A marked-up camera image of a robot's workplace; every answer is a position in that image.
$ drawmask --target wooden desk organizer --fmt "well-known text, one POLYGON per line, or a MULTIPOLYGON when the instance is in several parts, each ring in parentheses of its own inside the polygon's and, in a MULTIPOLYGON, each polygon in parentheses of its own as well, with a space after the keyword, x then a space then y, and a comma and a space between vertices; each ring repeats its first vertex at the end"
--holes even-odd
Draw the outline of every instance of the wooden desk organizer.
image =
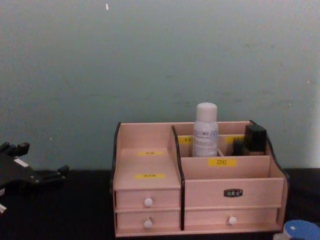
POLYGON ((217 157, 192 157, 193 122, 119 123, 114 237, 281 231, 289 177, 269 137, 265 155, 231 156, 233 140, 253 123, 219 122, 217 157))

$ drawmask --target drawer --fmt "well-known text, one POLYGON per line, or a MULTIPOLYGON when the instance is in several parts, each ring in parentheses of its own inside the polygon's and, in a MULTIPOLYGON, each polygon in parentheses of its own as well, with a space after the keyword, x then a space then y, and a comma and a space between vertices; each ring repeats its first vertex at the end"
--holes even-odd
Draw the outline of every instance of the drawer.
POLYGON ((283 187, 283 178, 186 180, 185 207, 280 208, 283 187), (233 197, 233 189, 241 190, 241 196, 233 197))
POLYGON ((117 209, 177 208, 180 190, 123 190, 116 192, 117 209))
POLYGON ((117 213, 119 229, 152 230, 158 228, 178 228, 180 211, 117 213))
POLYGON ((276 222, 277 208, 228 209, 228 210, 191 210, 185 212, 185 225, 230 225, 272 224, 276 222))

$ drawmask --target white drawer knob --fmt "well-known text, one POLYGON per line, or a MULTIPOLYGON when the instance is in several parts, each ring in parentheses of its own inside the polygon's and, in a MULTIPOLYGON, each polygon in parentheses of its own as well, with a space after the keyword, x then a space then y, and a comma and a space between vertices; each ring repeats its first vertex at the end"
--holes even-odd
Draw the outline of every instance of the white drawer knob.
POLYGON ((144 227, 146 229, 150 229, 152 227, 152 221, 150 217, 144 222, 144 227))
POLYGON ((151 205, 154 203, 154 201, 152 201, 151 198, 147 198, 146 200, 144 200, 144 205, 149 208, 151 207, 151 205))
POLYGON ((232 216, 229 218, 229 224, 233 225, 237 223, 237 218, 235 216, 232 216))

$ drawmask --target painted wall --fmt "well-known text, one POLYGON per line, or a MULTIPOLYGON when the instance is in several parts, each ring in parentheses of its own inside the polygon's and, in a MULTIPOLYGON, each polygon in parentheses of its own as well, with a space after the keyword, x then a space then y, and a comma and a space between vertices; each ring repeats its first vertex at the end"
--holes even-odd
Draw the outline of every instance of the painted wall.
POLYGON ((0 140, 30 142, 36 169, 108 169, 118 121, 193 121, 209 101, 220 121, 263 125, 282 166, 320 167, 319 9, 1 0, 0 140))

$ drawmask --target dark wooden edge trim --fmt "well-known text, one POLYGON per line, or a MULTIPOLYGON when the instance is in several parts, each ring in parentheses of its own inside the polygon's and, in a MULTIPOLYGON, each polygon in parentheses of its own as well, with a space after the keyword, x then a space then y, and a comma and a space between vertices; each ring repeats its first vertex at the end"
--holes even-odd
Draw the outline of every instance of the dark wooden edge trim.
POLYGON ((185 175, 184 175, 184 171, 182 170, 178 135, 177 135, 175 126, 172 125, 171 128, 172 128, 173 135, 174 135, 175 148, 176 148, 176 159, 177 159, 179 173, 180 173, 180 179, 181 179, 181 224, 180 224, 180 228, 183 231, 183 230, 185 230, 185 175))
POLYGON ((121 122, 118 122, 116 126, 116 130, 114 133, 113 139, 113 157, 112 157, 112 169, 109 180, 109 209, 110 209, 110 221, 112 224, 112 233, 111 236, 113 239, 116 238, 116 226, 115 226, 115 210, 114 210, 114 177, 116 171, 116 158, 117 158, 117 141, 118 141, 118 133, 120 129, 121 122))
MULTIPOLYGON (((257 124, 255 121, 253 120, 250 120, 251 123, 253 124, 257 124)), ((275 151, 274 151, 274 147, 272 146, 272 143, 271 143, 271 140, 270 140, 270 137, 268 135, 268 131, 266 133, 266 141, 268 142, 269 146, 270 146, 270 150, 271 150, 271 154, 272 154, 272 157, 274 159, 274 162, 276 164, 276 166, 279 168, 279 170, 283 173, 283 175, 285 176, 286 178, 286 181, 287 181, 287 184, 288 184, 288 194, 287 194, 287 197, 286 197, 286 204, 285 204, 285 212, 284 212, 284 223, 287 221, 287 217, 288 217, 288 203, 289 203, 289 197, 290 197, 290 176, 288 175, 288 173, 280 166, 278 160, 277 160, 277 157, 275 155, 275 151)))

